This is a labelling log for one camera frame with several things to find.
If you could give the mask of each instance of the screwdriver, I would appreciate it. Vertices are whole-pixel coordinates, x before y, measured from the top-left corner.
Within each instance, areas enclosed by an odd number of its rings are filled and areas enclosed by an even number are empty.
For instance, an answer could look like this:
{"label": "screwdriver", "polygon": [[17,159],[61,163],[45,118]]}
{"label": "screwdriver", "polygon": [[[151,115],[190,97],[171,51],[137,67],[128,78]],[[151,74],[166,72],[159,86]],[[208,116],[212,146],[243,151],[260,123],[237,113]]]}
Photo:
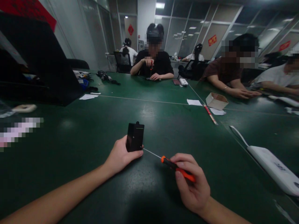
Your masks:
{"label": "screwdriver", "polygon": [[195,177],[192,173],[190,173],[189,171],[183,170],[181,168],[179,168],[175,163],[173,163],[172,161],[170,161],[169,159],[167,159],[165,156],[157,156],[161,159],[161,162],[164,163],[165,165],[168,165],[171,169],[175,170],[175,171],[180,171],[183,176],[190,180],[191,182],[195,183]]}

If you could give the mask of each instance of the black shirt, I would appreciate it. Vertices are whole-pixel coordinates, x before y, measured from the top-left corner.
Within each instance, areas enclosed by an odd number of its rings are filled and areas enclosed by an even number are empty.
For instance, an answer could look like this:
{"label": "black shirt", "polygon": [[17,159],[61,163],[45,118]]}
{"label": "black shirt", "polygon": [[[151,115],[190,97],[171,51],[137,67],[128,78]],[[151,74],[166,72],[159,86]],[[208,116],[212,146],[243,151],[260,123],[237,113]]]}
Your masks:
{"label": "black shirt", "polygon": [[[142,59],[145,57],[149,57],[149,52],[148,50],[142,50],[138,53],[136,61],[134,65],[136,65],[138,62],[140,62]],[[146,66],[144,63],[141,68],[140,68],[140,73],[139,75],[145,76],[145,77],[150,77],[150,68]],[[173,69],[171,67],[169,55],[165,51],[159,51],[158,55],[154,61],[154,67],[152,70],[152,75],[158,73],[159,75],[164,75],[167,73],[174,74]]]}

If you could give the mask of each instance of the small cardboard box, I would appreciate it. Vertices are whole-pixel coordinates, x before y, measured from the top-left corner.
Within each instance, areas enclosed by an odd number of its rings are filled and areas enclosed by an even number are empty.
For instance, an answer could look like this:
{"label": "small cardboard box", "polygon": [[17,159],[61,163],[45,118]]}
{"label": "small cardboard box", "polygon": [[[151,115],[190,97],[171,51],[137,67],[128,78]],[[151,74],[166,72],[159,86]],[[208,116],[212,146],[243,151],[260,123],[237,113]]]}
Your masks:
{"label": "small cardboard box", "polygon": [[228,101],[225,98],[225,96],[216,94],[216,93],[210,93],[208,97],[206,98],[206,104],[208,107],[217,109],[217,110],[223,110],[223,108],[228,105]]}

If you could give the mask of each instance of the white cable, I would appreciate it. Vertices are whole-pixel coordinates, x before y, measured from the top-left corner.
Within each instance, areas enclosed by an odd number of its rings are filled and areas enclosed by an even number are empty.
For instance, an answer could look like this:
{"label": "white cable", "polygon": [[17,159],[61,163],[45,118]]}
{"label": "white cable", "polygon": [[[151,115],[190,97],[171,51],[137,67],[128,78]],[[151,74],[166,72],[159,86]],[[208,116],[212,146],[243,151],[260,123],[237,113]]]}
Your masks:
{"label": "white cable", "polygon": [[245,145],[247,147],[249,147],[249,145],[247,144],[247,142],[245,141],[245,139],[243,138],[243,136],[241,135],[241,133],[234,127],[234,126],[230,126],[232,129],[234,129],[238,134],[239,136],[241,137],[241,139],[243,140],[243,142],[245,143]]}

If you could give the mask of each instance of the screwdriver shaft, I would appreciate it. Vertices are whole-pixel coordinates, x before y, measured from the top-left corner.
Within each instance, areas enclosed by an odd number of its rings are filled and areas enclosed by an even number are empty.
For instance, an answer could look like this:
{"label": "screwdriver shaft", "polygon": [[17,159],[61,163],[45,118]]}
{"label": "screwdriver shaft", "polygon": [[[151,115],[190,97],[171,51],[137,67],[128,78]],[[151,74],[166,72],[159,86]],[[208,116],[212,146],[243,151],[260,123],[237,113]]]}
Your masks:
{"label": "screwdriver shaft", "polygon": [[[147,149],[145,149],[145,148],[143,148],[144,150],[146,150],[146,151],[148,151]],[[152,153],[151,151],[148,151],[149,153],[151,153],[151,154],[153,154],[153,155],[155,155],[155,156],[157,156],[156,154],[154,154],[154,153]],[[160,159],[161,159],[161,157],[160,156],[157,156],[157,157],[159,157]]]}

